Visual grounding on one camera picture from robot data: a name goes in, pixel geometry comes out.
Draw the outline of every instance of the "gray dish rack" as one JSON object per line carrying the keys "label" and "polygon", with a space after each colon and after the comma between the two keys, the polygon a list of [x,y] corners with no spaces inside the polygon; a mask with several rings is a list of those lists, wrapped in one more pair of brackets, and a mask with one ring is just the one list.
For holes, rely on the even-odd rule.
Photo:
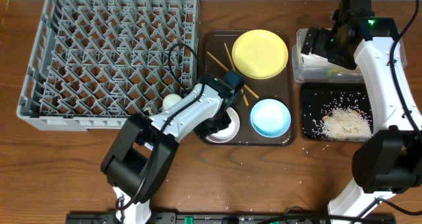
{"label": "gray dish rack", "polygon": [[121,128],[195,85],[199,0],[45,0],[17,115],[39,130]]}

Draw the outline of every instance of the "wooden table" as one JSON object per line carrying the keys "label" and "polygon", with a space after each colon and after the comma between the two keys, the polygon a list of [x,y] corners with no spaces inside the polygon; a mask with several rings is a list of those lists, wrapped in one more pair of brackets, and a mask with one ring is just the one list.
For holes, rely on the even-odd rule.
{"label": "wooden table", "polygon": [[[282,30],[291,42],[309,26],[331,27],[337,1],[201,1],[200,34],[211,30]],[[41,132],[16,117],[16,105],[40,20],[43,1],[12,0],[0,31],[0,216],[2,223],[63,223],[71,211],[112,210],[115,195],[100,163],[117,130]],[[399,29],[411,1],[374,1],[378,16]],[[422,108],[422,15],[404,36],[405,69]],[[300,84],[295,84],[299,107]],[[194,134],[180,145],[153,208],[189,212],[283,213],[292,206],[324,211],[351,179],[351,157],[360,144],[311,142],[299,135],[286,148],[216,147]],[[422,209],[422,188],[392,200]],[[383,204],[399,223],[415,223]]]}

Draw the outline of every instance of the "white bowl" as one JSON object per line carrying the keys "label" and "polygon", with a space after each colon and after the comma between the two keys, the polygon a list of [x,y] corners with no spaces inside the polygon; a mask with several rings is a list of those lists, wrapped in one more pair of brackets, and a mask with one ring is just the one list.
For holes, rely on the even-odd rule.
{"label": "white bowl", "polygon": [[238,114],[236,113],[236,111],[231,107],[227,109],[227,114],[229,114],[229,117],[231,119],[231,123],[229,127],[215,134],[211,134],[207,136],[205,139],[207,139],[210,142],[223,143],[223,142],[230,141],[236,136],[240,128],[240,118]]}

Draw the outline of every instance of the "wooden chopstick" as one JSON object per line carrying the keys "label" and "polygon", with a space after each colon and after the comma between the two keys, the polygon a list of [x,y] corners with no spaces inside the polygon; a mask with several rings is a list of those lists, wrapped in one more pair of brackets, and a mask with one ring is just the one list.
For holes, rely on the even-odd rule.
{"label": "wooden chopstick", "polygon": [[233,63],[233,59],[231,59],[230,52],[229,52],[229,49],[227,48],[226,43],[224,43],[224,47],[226,47],[227,56],[229,57],[231,67],[233,68],[233,71],[236,71],[235,64]]}
{"label": "wooden chopstick", "polygon": [[246,99],[246,95],[245,94],[243,94],[243,99],[245,100],[246,106],[249,106],[249,103],[248,103],[248,100]]}
{"label": "wooden chopstick", "polygon": [[244,87],[246,88],[246,90],[248,90],[250,93],[252,93],[252,95],[254,95],[254,97],[256,97],[257,99],[259,98],[259,96],[254,91],[252,91],[252,89],[250,89],[248,86],[246,86],[246,84],[244,85]]}
{"label": "wooden chopstick", "polygon": [[[223,64],[222,64],[222,62],[220,62],[217,58],[215,58],[210,52],[208,52],[207,51],[207,54],[209,54],[209,56],[211,56],[211,58],[213,58],[213,60],[215,60],[224,70],[226,70],[226,71],[229,71],[229,69],[226,67],[226,66],[224,66]],[[254,92],[254,91],[252,91],[252,89],[250,89],[246,84],[244,85],[244,87],[252,94],[252,95],[254,95],[254,97],[256,97],[257,99],[259,98],[259,96]]]}
{"label": "wooden chopstick", "polygon": [[[231,55],[230,55],[230,52],[229,52],[229,48],[227,48],[226,43],[224,43],[224,47],[226,48],[227,56],[229,57],[231,67],[232,67],[233,71],[236,71],[235,64],[234,64],[234,62],[233,62],[233,59],[231,59]],[[240,91],[242,92],[242,95],[243,95],[243,100],[245,100],[245,105],[246,105],[246,106],[249,106],[249,102],[248,102],[248,99],[246,98],[246,95],[245,95],[245,94],[244,94],[244,92],[243,92],[243,88],[242,88],[242,89],[240,89]]]}
{"label": "wooden chopstick", "polygon": [[220,62],[218,59],[216,59],[210,52],[207,51],[207,54],[209,54],[209,56],[211,56],[211,58],[213,58],[213,60],[215,60],[221,67],[223,67],[224,70],[229,71],[229,69],[226,68],[226,66],[224,66],[222,64],[222,62]]}

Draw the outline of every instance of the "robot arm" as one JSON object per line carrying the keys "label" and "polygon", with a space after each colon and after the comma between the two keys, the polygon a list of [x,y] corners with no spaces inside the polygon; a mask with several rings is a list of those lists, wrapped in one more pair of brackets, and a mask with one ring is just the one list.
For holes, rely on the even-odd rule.
{"label": "robot arm", "polygon": [[[230,124],[226,109],[243,87],[241,75],[229,71],[222,79],[209,77],[200,95],[202,86],[197,84],[189,95],[167,111],[150,117],[132,115],[122,126],[101,164],[101,171],[107,175],[108,183],[119,198],[119,206],[133,201],[124,215],[123,212],[116,213],[120,222],[144,224],[148,221],[151,215],[149,199],[162,185],[179,142],[190,131],[195,130],[203,138]],[[197,96],[200,99],[180,111]],[[161,133],[167,119],[174,114],[177,115]],[[150,148],[150,159],[138,152],[134,143]],[[149,162],[150,170],[146,172]]]}
{"label": "robot arm", "polygon": [[[422,144],[404,114],[393,83],[389,62],[398,37],[394,21],[375,17],[371,0],[339,0],[332,18],[336,21],[332,30],[309,29],[302,53],[325,57],[351,70],[359,65],[372,107],[374,136],[355,152],[353,179],[329,203],[328,212],[365,217],[377,206],[375,198],[388,199],[422,184]],[[412,98],[399,49],[400,45],[394,52],[394,70],[407,109],[420,128],[422,116]]]}

